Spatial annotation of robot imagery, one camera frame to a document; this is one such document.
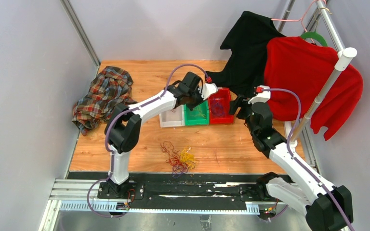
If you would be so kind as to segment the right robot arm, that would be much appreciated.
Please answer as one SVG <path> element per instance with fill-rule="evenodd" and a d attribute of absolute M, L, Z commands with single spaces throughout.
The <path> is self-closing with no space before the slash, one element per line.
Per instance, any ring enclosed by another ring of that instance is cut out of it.
<path fill-rule="evenodd" d="M 256 182 L 256 194 L 264 201 L 271 197 L 283 201 L 305 217 L 313 231 L 339 231 L 354 221 L 351 192 L 335 186 L 292 151 L 286 138 L 273 127 L 273 114 L 265 100 L 253 103 L 238 96 L 229 113 L 243 119 L 255 148 L 280 166 L 296 183 L 292 186 L 276 173 L 269 172 Z"/>

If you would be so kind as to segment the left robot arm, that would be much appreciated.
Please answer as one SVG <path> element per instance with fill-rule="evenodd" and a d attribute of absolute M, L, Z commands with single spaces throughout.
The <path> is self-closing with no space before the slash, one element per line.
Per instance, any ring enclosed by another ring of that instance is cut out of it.
<path fill-rule="evenodd" d="M 108 177 L 99 191 L 112 198 L 129 198 L 130 153 L 139 142 L 142 125 L 155 116 L 180 105 L 196 106 L 204 101 L 202 78 L 188 72 L 182 80 L 166 85 L 155 96 L 127 106 L 118 104 L 105 129 L 105 147 L 110 153 Z"/>

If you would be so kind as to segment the red plastic bin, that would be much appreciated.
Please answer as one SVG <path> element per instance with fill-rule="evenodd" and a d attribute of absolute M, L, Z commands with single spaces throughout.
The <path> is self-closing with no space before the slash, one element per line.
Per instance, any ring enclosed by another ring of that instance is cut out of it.
<path fill-rule="evenodd" d="M 208 98 L 210 125 L 233 124 L 234 116 L 229 114 L 231 93 L 228 88 L 219 88 Z"/>

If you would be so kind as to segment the green plastic bin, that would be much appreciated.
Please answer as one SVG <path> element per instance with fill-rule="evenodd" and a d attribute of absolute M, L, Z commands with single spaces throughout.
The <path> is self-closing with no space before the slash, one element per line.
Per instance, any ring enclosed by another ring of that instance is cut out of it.
<path fill-rule="evenodd" d="M 185 126 L 204 126 L 209 124 L 210 112 L 208 102 L 205 101 L 190 111 L 184 106 Z"/>

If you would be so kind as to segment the white plastic bin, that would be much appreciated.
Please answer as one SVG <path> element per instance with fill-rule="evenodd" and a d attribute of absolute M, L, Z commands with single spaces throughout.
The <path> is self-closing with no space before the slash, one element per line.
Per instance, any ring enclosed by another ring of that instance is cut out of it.
<path fill-rule="evenodd" d="M 180 105 L 175 109 L 159 114 L 161 128 L 173 128 L 185 126 L 184 106 Z"/>

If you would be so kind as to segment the red sweater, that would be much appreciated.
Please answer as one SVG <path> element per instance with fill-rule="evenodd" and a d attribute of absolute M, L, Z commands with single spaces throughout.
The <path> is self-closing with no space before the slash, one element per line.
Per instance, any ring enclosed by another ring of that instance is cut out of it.
<path fill-rule="evenodd" d="M 267 45 L 264 85 L 296 93 L 302 104 L 303 117 L 330 77 L 338 61 L 337 52 L 319 47 L 300 37 L 273 38 Z M 314 112 L 310 127 L 318 133 L 326 127 L 329 140 L 347 121 L 363 92 L 362 75 L 349 65 L 338 77 Z"/>

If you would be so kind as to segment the black shirt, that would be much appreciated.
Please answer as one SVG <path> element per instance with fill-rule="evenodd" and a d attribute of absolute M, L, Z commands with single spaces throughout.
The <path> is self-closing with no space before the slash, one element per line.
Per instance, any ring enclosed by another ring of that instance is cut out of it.
<path fill-rule="evenodd" d="M 264 84 L 269 41 L 284 36 L 270 18 L 244 11 L 220 45 L 232 52 L 223 70 L 206 73 L 216 86 L 251 97 L 253 87 Z"/>

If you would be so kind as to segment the plaid flannel shirt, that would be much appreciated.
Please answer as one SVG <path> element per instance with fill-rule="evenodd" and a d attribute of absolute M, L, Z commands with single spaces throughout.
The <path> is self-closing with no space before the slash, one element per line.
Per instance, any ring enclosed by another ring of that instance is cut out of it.
<path fill-rule="evenodd" d="M 72 122 L 82 136 L 110 120 L 117 104 L 135 104 L 132 98 L 133 79 L 128 71 L 106 66 L 91 81 L 88 93 L 72 108 Z"/>

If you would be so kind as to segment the green clothes hanger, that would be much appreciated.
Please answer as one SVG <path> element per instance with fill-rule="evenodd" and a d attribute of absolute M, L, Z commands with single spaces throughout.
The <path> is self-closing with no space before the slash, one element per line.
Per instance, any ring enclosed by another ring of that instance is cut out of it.
<path fill-rule="evenodd" d="M 313 39 L 320 43 L 322 47 L 328 47 L 326 40 L 317 32 L 307 31 L 300 35 L 302 39 Z"/>

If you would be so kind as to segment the white clothes rack pole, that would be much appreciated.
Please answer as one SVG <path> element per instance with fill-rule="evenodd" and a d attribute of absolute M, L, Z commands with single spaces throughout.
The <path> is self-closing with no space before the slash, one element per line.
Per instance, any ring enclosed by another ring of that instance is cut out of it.
<path fill-rule="evenodd" d="M 293 128 L 291 129 L 292 134 L 289 139 L 289 143 L 291 146 L 296 142 L 299 134 L 303 131 L 306 124 L 311 120 L 313 114 L 319 108 L 338 77 L 350 65 L 351 61 L 357 56 L 357 50 L 353 47 L 348 47 L 339 51 L 337 53 L 337 56 L 337 63 L 334 65 L 334 69 L 327 79 L 326 83 L 323 85 L 320 92 L 315 97 L 314 101 L 305 113 L 302 120 L 299 123 L 295 122 Z"/>

